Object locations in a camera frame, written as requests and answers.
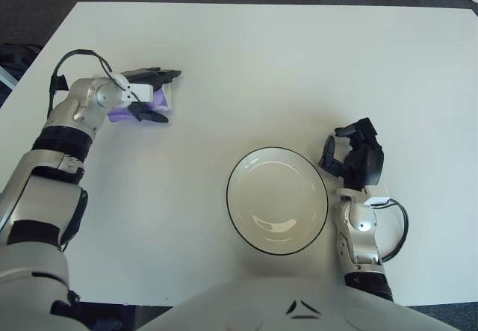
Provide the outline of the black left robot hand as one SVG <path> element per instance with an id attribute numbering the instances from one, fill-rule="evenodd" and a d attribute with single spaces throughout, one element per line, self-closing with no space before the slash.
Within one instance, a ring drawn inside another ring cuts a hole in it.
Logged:
<path id="1" fill-rule="evenodd" d="M 161 69 L 160 67 L 136 69 L 122 73 L 131 83 L 149 84 L 153 87 L 153 91 L 158 92 L 164 84 L 169 84 L 174 78 L 181 75 L 181 71 L 174 69 Z M 151 121 L 155 123 L 168 123 L 169 120 L 163 114 L 154 111 L 150 107 L 150 103 L 132 102 L 128 106 L 128 112 L 137 121 Z"/>

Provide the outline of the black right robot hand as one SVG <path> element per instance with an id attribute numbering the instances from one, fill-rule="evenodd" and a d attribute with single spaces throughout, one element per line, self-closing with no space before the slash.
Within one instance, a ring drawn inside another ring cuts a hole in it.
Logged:
<path id="1" fill-rule="evenodd" d="M 384 164 L 384 152 L 378 143 L 376 129 L 368 117 L 335 129 L 328 136 L 319 167 L 343 179 L 343 186 L 361 191 L 365 186 L 378 185 Z M 335 137 L 349 139 L 351 150 L 343 161 L 335 158 Z"/>

